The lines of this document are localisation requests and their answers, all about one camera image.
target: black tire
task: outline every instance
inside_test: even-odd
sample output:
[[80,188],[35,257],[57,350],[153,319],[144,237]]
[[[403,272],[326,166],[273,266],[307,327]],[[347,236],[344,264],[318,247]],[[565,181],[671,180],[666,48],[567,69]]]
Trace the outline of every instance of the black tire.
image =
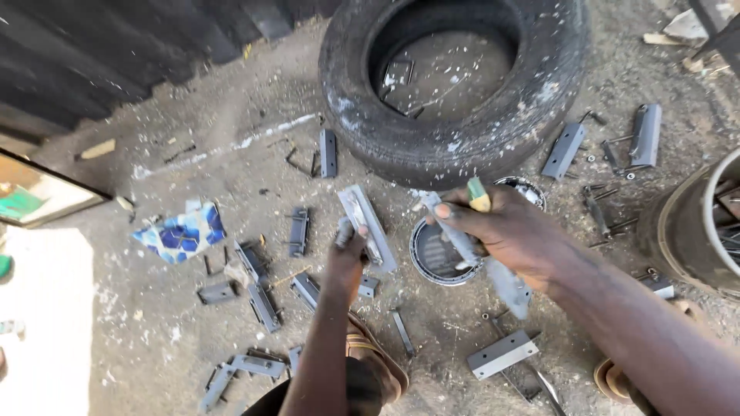
[[[503,86],[459,121],[418,121],[389,109],[376,93],[378,70],[403,46],[443,30],[518,44]],[[352,155],[388,181],[441,190],[474,175],[494,180],[563,120],[588,39],[582,0],[345,0],[319,58],[327,118]]]

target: dirt floor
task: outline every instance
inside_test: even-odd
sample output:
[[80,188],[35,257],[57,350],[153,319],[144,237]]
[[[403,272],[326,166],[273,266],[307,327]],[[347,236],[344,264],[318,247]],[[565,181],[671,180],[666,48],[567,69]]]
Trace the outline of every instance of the dirt floor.
[[[549,213],[584,244],[593,244],[600,238],[582,206],[580,189],[595,183],[621,188],[603,200],[614,222],[639,214],[653,196],[737,146],[740,94],[738,80],[727,73],[687,74],[680,64],[687,48],[642,43],[643,33],[659,31],[685,5],[662,0],[588,3],[592,51],[568,120],[594,109],[609,125],[589,122],[585,145],[590,149],[580,152],[571,168],[579,179],[554,183],[539,175],[549,145],[512,174],[540,185]],[[133,224],[129,213],[111,202],[44,227],[79,229],[92,247],[90,415],[193,415],[215,364],[252,347],[286,356],[301,344],[312,316],[284,278],[306,266],[310,274],[320,275],[325,247],[343,215],[336,192],[351,184],[364,186],[400,264],[396,272],[378,276],[382,283],[375,299],[361,298],[352,306],[411,376],[408,395],[383,414],[551,415],[542,397],[527,404],[500,376],[477,381],[471,374],[465,357],[496,340],[481,314],[499,313],[504,305],[483,276],[454,288],[420,276],[408,254],[410,232],[422,218],[410,211],[414,190],[369,174],[341,145],[335,179],[308,180],[283,162],[295,144],[296,163],[308,167],[318,148],[324,107],[316,62],[327,24],[310,22],[282,41],[257,43],[244,60],[203,66],[186,86],[160,86],[153,99],[125,105],[110,120],[84,123],[35,155],[39,163],[136,205]],[[598,143],[628,134],[635,109],[651,102],[663,106],[659,166],[638,172],[633,181],[615,178]],[[114,153],[73,161],[76,153],[109,138],[118,141]],[[627,144],[616,149],[626,163]],[[588,155],[596,161],[588,163]],[[271,261],[271,296],[283,310],[279,332],[266,334],[246,296],[220,306],[201,305],[195,291],[212,282],[202,258],[170,266],[130,237],[142,219],[182,213],[185,201],[198,197],[218,205],[228,233],[225,244],[264,235],[266,245],[258,251]],[[290,220],[284,215],[296,206],[311,210],[308,252],[300,260],[288,258],[281,243],[289,237]],[[637,276],[649,264],[634,247],[630,231],[600,251]],[[222,252],[219,244],[207,253],[214,269],[223,261]],[[681,296],[699,303],[720,338],[738,344],[737,305],[676,285]],[[405,355],[387,312],[391,308],[403,316],[415,358]],[[530,314],[523,323],[506,321],[506,327],[542,331],[536,341],[540,353],[531,362],[556,387],[567,414],[639,414],[594,386],[592,371],[602,354],[582,328],[540,294]],[[234,380],[228,403],[213,414],[237,415],[271,387],[268,378]]]

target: corrugated metal sheet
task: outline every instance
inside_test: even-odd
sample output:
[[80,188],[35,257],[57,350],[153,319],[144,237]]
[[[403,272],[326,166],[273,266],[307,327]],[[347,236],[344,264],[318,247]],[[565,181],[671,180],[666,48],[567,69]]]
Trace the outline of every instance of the corrugated metal sheet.
[[74,129],[341,0],[0,0],[0,145]]

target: person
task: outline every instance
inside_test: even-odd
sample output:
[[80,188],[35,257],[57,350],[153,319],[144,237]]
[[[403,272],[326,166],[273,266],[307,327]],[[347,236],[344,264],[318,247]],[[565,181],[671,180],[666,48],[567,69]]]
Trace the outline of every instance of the person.
[[[427,222],[478,237],[497,260],[555,301],[619,364],[647,400],[646,414],[740,414],[740,358],[707,329],[565,233],[515,189],[487,189],[491,211],[450,192]],[[243,416],[375,416],[408,377],[349,313],[360,283],[365,227],[329,253],[320,300],[297,374]]]

